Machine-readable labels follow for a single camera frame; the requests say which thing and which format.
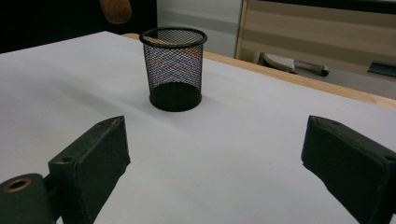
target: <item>table edge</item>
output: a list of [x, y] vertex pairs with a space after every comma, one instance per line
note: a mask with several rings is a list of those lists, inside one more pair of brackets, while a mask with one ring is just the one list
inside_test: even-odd
[[[132, 38], [135, 40], [139, 39], [138, 34], [125, 34], [122, 35], [128, 38]], [[301, 76], [295, 76], [290, 73], [282, 72], [279, 70], [275, 70], [273, 68], [268, 68], [264, 66], [260, 66], [254, 63], [247, 63], [244, 61], [240, 61], [237, 59], [229, 58], [226, 56], [218, 55], [215, 53], [207, 52], [204, 51], [204, 58], [213, 60], [219, 63], [226, 63], [228, 65], [240, 67], [252, 72], [260, 73], [262, 75], [268, 76], [268, 77], [274, 77], [277, 79], [281, 79], [284, 81], [288, 81], [293, 84], [301, 85], [307, 88], [311, 88], [314, 90], [318, 91], [325, 91], [331, 94], [343, 96], [349, 99], [353, 100], [358, 100], [364, 103], [372, 104], [372, 105], [378, 105], [381, 107], [385, 107], [388, 109], [394, 109], [396, 110], [396, 100], [371, 94], [365, 91], [356, 91], [347, 87], [342, 87], [338, 85], [334, 85], [331, 83], [315, 80], [309, 77], [301, 77]]]

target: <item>tabletop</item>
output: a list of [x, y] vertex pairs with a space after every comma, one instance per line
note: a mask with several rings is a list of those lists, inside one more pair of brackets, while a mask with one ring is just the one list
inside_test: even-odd
[[205, 54], [202, 102], [171, 113], [149, 102], [137, 40], [103, 32], [1, 54], [0, 180], [46, 175], [93, 124], [123, 115], [132, 163], [96, 224], [356, 223], [303, 167], [307, 119], [337, 120], [395, 150], [392, 105], [221, 60]]

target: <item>white table surface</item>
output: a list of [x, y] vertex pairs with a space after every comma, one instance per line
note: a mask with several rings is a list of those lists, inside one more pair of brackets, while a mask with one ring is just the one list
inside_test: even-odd
[[357, 223], [303, 167], [308, 116], [395, 150], [396, 111], [207, 59], [202, 93], [187, 112], [153, 107], [142, 44], [110, 33], [1, 54], [0, 181], [47, 175], [123, 115], [132, 163], [95, 224]]

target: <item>black mesh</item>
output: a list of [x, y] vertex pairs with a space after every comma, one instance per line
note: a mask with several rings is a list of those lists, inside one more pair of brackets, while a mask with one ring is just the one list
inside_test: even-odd
[[190, 28], [165, 27], [143, 33], [140, 40], [151, 103], [166, 111], [185, 111], [200, 104], [206, 35]]

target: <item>floor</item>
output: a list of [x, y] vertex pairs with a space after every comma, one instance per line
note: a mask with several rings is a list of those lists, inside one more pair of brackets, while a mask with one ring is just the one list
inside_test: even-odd
[[326, 77], [320, 75], [318, 68], [313, 68], [305, 63], [295, 62], [297, 76], [310, 77], [335, 85], [348, 87], [358, 91], [366, 91], [375, 95], [396, 100], [396, 78], [384, 79], [369, 77], [329, 68], [330, 74]]

